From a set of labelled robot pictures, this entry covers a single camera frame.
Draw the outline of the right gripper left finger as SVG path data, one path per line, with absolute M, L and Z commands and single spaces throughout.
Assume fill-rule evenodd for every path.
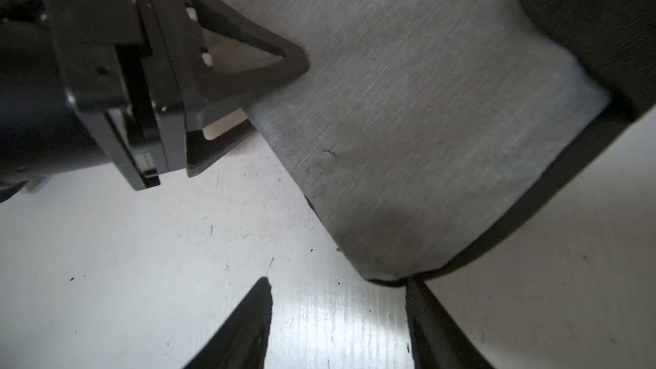
M 272 316 L 272 287 L 261 277 L 186 369 L 263 368 Z

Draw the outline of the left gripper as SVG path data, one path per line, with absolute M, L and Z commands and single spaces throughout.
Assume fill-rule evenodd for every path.
M 1 0 L 1 198 L 106 163 L 137 191 L 196 177 L 256 132 L 203 128 L 308 70 L 221 0 Z

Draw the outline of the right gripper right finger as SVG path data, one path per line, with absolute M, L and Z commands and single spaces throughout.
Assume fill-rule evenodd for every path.
M 406 283 L 406 312 L 416 368 L 490 368 L 425 282 Z

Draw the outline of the grey laptop bag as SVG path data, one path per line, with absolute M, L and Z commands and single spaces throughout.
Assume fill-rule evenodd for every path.
M 309 71 L 246 110 L 360 275 L 495 247 L 655 103 L 655 0 L 225 0 Z

